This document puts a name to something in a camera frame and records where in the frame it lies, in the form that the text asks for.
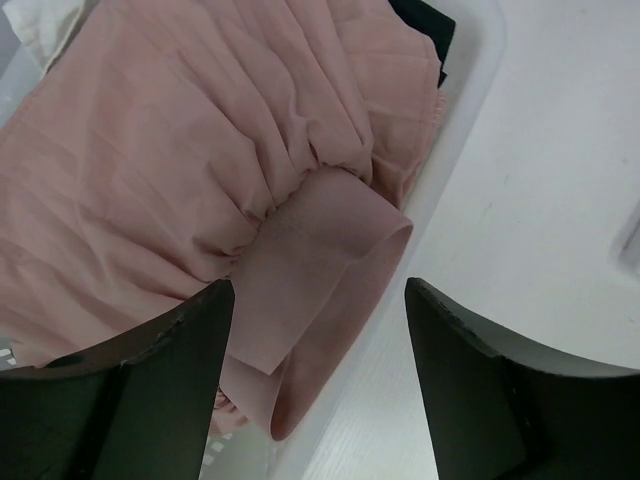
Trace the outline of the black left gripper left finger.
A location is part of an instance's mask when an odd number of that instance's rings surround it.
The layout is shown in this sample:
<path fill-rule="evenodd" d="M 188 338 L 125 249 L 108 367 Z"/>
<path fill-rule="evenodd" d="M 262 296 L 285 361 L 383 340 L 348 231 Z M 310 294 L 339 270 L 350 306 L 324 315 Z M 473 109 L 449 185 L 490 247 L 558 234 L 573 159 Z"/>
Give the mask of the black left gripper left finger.
<path fill-rule="evenodd" d="M 92 348 L 3 371 L 2 477 L 197 478 L 234 301 L 219 280 Z"/>

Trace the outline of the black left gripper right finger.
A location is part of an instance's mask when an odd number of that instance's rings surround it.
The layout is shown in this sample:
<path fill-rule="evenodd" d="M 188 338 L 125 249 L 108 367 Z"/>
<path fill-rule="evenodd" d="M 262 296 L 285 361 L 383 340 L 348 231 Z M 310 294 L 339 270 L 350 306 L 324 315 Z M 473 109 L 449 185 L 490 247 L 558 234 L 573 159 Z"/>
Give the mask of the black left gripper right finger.
<path fill-rule="evenodd" d="M 411 278 L 405 308 L 442 479 L 635 479 L 639 373 L 529 339 Z"/>

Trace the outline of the pink garment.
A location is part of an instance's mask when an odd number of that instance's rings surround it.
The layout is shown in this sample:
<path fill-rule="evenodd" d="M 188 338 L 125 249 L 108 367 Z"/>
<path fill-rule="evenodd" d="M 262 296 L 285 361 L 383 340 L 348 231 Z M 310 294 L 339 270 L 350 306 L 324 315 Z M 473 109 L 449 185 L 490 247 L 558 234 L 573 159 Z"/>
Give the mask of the pink garment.
<path fill-rule="evenodd" d="M 412 234 L 444 109 L 387 1 L 102 1 L 1 132 L 1 334 L 40 366 L 220 279 L 212 419 L 296 428 Z"/>

